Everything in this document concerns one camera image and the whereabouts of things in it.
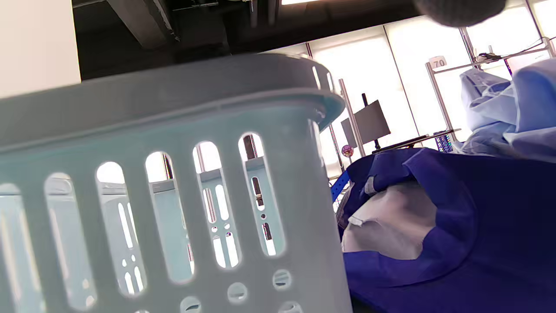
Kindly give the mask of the person's left hand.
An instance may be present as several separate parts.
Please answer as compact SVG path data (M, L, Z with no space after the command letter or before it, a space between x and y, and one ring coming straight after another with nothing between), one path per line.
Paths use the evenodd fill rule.
M470 27L506 8L506 0L413 0L421 14L447 27Z

